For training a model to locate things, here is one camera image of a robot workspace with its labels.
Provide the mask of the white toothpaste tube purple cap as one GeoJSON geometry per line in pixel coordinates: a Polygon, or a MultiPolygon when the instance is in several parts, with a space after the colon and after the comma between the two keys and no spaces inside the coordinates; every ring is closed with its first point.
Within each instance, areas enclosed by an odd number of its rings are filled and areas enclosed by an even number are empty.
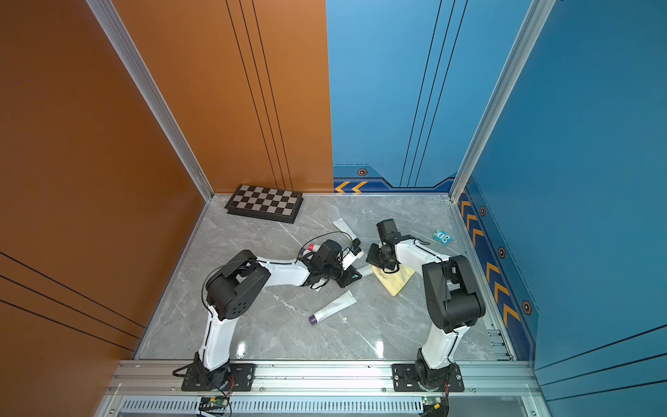
{"type": "Polygon", "coordinates": [[[309,316],[308,320],[311,325],[316,325],[328,317],[333,316],[334,314],[340,313],[342,310],[347,309],[354,304],[357,300],[350,291],[340,295],[338,298],[334,299],[332,302],[324,306],[323,308],[317,310],[314,314],[309,316]]]}

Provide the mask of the yellow cleaning cloth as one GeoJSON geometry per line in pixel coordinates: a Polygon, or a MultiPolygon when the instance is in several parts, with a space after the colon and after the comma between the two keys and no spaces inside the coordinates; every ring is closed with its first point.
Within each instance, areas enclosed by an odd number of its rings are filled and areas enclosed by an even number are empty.
{"type": "Polygon", "coordinates": [[[399,270],[391,274],[375,266],[372,266],[372,271],[392,297],[396,297],[415,274],[408,265],[400,265],[399,270]]]}

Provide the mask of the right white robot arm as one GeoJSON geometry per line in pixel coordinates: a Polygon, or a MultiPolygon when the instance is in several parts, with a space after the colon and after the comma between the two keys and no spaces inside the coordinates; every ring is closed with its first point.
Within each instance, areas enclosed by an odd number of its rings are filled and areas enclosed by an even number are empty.
{"type": "Polygon", "coordinates": [[[432,327],[410,368],[415,381],[400,380],[398,389],[464,391],[460,367],[453,356],[469,328],[486,314],[486,304],[469,260],[463,255],[430,250],[416,239],[404,239],[397,243],[373,243],[367,262],[389,273],[410,267],[423,278],[432,327]]]}

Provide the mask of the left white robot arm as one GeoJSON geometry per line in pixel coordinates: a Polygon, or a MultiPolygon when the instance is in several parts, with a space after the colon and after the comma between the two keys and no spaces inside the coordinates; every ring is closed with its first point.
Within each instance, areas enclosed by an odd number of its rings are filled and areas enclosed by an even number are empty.
{"type": "Polygon", "coordinates": [[[192,383],[199,389],[227,389],[231,384],[230,346],[239,317],[266,287],[321,288],[332,281],[345,288],[361,279],[353,263],[363,254],[361,241],[346,248],[327,239],[304,245],[291,261],[258,257],[243,250],[214,270],[203,286],[203,305],[209,313],[203,344],[192,364],[192,383]]]}

